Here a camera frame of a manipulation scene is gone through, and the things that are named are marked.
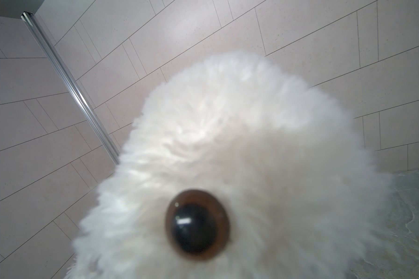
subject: gray floor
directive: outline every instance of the gray floor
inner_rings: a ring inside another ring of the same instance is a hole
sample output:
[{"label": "gray floor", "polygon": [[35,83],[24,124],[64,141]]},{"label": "gray floor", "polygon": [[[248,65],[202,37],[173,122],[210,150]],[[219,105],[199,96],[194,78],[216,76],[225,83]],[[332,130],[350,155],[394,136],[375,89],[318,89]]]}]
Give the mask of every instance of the gray floor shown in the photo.
[{"label": "gray floor", "polygon": [[347,279],[419,279],[419,170],[395,176],[385,225],[387,248],[352,265]]}]

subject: brown eye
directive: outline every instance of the brown eye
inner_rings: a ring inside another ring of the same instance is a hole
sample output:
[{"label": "brown eye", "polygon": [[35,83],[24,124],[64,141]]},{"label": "brown eye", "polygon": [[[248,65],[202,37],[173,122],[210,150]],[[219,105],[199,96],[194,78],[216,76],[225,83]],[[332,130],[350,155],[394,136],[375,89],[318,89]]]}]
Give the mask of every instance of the brown eye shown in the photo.
[{"label": "brown eye", "polygon": [[169,204],[166,234],[173,248],[188,259],[214,257],[224,249],[229,233],[225,209],[209,193],[187,190]]}]

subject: white fluffy toy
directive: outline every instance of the white fluffy toy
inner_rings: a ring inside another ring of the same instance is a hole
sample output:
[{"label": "white fluffy toy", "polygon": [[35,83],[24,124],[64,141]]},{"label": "white fluffy toy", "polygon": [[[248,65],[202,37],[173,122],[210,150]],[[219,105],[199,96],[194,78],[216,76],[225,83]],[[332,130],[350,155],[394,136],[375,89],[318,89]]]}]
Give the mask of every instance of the white fluffy toy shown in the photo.
[{"label": "white fluffy toy", "polygon": [[391,177],[351,115],[247,53],[157,87],[99,205],[71,279],[337,279],[377,243]]}]

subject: stuffed animal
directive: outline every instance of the stuffed animal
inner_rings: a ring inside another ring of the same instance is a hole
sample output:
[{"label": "stuffed animal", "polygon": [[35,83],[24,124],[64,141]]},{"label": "stuffed animal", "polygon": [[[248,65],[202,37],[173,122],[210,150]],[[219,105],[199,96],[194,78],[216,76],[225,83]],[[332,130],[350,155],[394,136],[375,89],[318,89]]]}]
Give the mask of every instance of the stuffed animal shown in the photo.
[{"label": "stuffed animal", "polygon": [[378,243],[352,117],[249,53],[158,86],[81,222],[71,279],[336,279]]}]

